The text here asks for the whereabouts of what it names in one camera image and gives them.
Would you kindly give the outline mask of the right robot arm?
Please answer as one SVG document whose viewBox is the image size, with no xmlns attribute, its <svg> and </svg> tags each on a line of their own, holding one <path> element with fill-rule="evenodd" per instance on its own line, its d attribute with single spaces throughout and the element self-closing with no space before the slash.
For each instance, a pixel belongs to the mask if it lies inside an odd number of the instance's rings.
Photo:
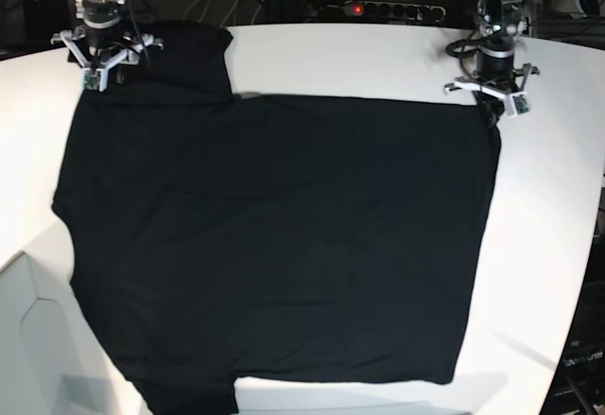
<svg viewBox="0 0 605 415">
<path fill-rule="evenodd" d="M 106 89 L 110 71 L 124 62 L 135 62 L 140 52 L 125 29 L 123 11 L 127 0 L 74 0 L 78 25 L 68 41 L 82 69 L 86 90 Z"/>
</svg>

